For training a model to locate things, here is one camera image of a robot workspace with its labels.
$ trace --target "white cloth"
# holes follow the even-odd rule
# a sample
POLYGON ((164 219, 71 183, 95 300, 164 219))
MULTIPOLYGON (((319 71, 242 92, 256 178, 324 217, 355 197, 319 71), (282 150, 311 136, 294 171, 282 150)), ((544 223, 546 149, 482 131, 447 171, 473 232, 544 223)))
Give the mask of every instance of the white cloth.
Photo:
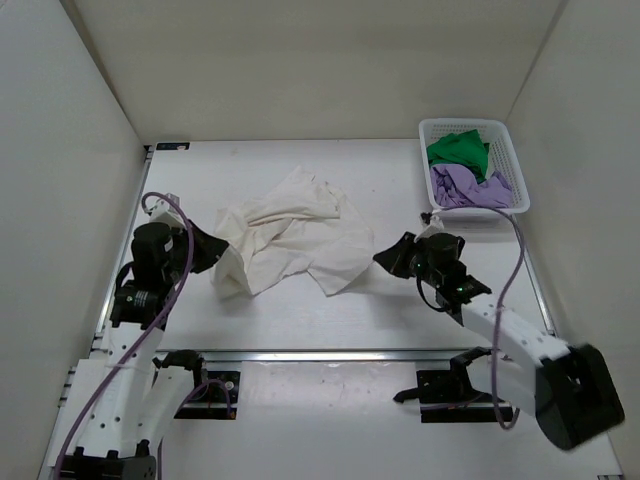
POLYGON ((338 188, 297 167, 262 198, 218 210, 213 235, 229 248, 213 269, 216 292, 256 295, 307 271, 333 295, 371 264, 373 232, 338 188))

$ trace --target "plastic basket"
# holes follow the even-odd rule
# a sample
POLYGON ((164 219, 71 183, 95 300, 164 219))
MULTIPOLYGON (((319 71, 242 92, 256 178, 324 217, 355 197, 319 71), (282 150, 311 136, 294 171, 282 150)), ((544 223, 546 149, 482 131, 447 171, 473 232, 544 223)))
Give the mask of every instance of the plastic basket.
MULTIPOLYGON (((433 193, 429 159, 427 158, 427 146, 437 142, 440 138, 450 133, 463 133, 473 129, 478 130, 480 138, 484 143, 491 145, 489 149, 489 168, 487 173, 491 174, 494 170, 498 170, 504 175, 513 190, 513 206, 511 208, 501 208, 500 210, 508 215, 526 212, 530 206, 529 194, 507 127, 502 122, 496 120, 482 120, 478 118, 434 118, 420 122, 422 163, 424 165, 424 174, 427 181, 427 190, 431 206, 434 209, 442 208, 442 206, 436 202, 433 193)), ((443 212, 441 215, 451 218, 478 219, 495 219, 497 216, 495 212, 491 212, 490 210, 473 207, 451 210, 443 212)))

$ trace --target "garment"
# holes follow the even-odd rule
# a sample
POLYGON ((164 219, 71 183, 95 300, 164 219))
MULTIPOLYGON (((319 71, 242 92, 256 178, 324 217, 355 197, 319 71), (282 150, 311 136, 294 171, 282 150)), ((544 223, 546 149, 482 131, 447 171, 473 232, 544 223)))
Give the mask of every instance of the garment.
POLYGON ((478 130, 450 133, 427 147, 427 157, 430 167, 443 163, 464 165, 473 172, 477 183, 482 183, 489 165, 489 144, 482 143, 478 130))
POLYGON ((346 195, 301 167, 264 197, 219 210, 216 223, 213 235, 235 249, 213 270, 222 297, 256 295, 304 271, 333 295, 375 253, 373 232, 346 195))
POLYGON ((431 167, 431 184, 436 202, 443 207, 473 206, 508 208, 513 204, 513 192, 498 171, 483 183, 467 167, 442 164, 431 167))

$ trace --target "green cloth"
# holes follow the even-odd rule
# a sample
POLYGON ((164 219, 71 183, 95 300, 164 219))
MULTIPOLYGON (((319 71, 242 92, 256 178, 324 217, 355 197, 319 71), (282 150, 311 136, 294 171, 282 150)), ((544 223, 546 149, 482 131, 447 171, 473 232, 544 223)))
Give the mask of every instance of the green cloth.
POLYGON ((429 167, 440 163, 457 163, 471 170, 478 183, 486 180, 489 144, 482 143, 478 130, 459 135, 450 133, 427 147, 429 167))

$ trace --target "gray wall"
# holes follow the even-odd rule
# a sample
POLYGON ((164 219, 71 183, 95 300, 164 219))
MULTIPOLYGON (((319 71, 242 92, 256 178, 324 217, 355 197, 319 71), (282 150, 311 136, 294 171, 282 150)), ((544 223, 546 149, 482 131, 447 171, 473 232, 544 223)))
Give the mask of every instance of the gray wall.
POLYGON ((64 10, 0 0, 0 478, 37 476, 144 151, 64 10))
POLYGON ((626 409, 611 438, 629 479, 640 478, 638 25, 636 0, 571 0, 508 120, 557 323, 602 349, 626 409))
POLYGON ((415 138, 423 118, 504 120, 560 3, 75 1, 147 143, 415 138))

